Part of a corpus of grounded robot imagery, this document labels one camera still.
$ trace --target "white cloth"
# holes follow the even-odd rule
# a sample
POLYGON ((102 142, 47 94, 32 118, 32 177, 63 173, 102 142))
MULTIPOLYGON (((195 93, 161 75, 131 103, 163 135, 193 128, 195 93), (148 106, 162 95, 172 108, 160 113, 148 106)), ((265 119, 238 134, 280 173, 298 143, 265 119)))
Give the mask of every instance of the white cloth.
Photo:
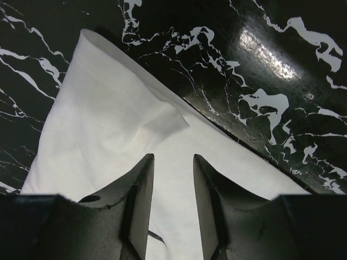
POLYGON ((203 259, 192 160, 267 199, 307 193, 223 134, 100 35, 82 30, 44 124, 22 194, 60 193, 78 201, 155 155, 146 259, 203 259))

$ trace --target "black countertop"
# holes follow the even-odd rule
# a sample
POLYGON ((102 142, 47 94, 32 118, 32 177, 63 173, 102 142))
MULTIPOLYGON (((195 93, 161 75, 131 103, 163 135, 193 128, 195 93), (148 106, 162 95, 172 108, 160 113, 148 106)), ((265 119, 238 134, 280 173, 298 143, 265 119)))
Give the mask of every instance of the black countertop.
POLYGON ((82 28, 295 181, 347 192, 347 4, 0 2, 0 193, 19 193, 82 28))

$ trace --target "white towel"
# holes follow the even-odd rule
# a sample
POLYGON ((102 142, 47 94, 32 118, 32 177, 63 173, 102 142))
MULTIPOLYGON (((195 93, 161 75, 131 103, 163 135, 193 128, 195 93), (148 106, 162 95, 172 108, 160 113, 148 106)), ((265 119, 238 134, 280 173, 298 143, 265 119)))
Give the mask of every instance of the white towel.
POLYGON ((22 194, 60 193, 78 201, 155 155, 146 259, 203 259, 192 161, 267 199, 307 193, 223 134, 120 49, 82 30, 47 117, 22 194))

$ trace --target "black glossy surface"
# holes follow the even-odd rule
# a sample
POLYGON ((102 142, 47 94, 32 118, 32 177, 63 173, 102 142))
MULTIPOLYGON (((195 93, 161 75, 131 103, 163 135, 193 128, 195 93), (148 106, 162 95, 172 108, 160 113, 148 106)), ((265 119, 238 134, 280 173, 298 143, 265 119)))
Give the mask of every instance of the black glossy surface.
POLYGON ((82 28, 112 39, 297 181, 319 193, 347 191, 345 1, 7 0, 0 7, 0 192, 19 192, 82 28))

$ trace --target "black plastic part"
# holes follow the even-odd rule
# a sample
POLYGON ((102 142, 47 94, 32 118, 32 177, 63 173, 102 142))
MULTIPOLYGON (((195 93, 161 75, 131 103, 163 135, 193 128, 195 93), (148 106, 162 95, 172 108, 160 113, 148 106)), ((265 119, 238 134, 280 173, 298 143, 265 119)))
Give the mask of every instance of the black plastic part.
POLYGON ((267 201, 194 156, 204 260, 347 259, 347 196, 267 201))
POLYGON ((147 154, 79 203, 60 195, 1 196, 0 258, 144 260, 153 174, 147 154))

